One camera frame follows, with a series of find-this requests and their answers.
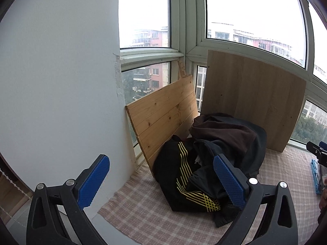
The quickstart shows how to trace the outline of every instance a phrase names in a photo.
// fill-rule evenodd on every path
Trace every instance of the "checkered cloth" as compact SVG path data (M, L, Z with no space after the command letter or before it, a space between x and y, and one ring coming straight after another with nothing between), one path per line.
M287 146L283 153L267 149L259 170L262 184L285 181L291 191L298 222L299 244L318 226L318 203L310 168L312 154ZM250 242L264 213L261 205L243 244ZM210 213L171 211L159 184L146 164L99 210L106 221L142 245L215 244L230 224L216 228Z

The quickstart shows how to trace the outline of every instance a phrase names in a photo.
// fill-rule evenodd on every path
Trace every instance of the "screw head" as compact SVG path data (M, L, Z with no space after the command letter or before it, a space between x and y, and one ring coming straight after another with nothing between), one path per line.
M286 188L287 187L287 184L286 184L286 182L281 182L281 183L279 183L279 185L282 187L282 188Z
M249 178L249 183L251 184L257 184L258 180L256 178Z
M74 185L74 183L75 183L75 181L73 179L70 179L70 180L66 181L67 186Z
M44 187L44 184L43 183L39 183L36 188L38 190L41 190L41 189L43 189L43 187Z

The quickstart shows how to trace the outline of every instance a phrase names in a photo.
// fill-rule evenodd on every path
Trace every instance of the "sky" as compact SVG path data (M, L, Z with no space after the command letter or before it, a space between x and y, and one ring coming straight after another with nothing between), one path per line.
M298 0L207 0L208 21L233 24L255 37L292 46L292 56L305 57L305 30ZM327 30L310 6L315 33L315 64L326 71ZM132 43L136 29L160 30L168 26L168 0L119 0L120 47Z

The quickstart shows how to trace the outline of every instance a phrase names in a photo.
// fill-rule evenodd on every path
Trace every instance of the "green foliage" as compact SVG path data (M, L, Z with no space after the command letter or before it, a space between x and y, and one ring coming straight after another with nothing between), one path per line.
M316 124L315 119L305 118L302 114L291 138L305 144L310 141L318 145L320 141L327 141L327 128L324 129L322 124Z

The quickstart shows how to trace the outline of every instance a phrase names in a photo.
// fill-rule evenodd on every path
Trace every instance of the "blue gripper pad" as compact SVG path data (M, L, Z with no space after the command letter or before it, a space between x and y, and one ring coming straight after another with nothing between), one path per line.
M214 158L214 170L232 203L242 209L246 203L246 189L219 155Z
M323 150L326 150L326 151L327 151L327 144L324 143L323 141L321 141L321 142L319 143L319 147L322 148Z
M96 193L98 192L103 180L107 176L110 167L109 158L106 155L100 155L97 160L89 168L86 169L90 173L84 179L84 182L78 189L77 203L81 210L91 205Z

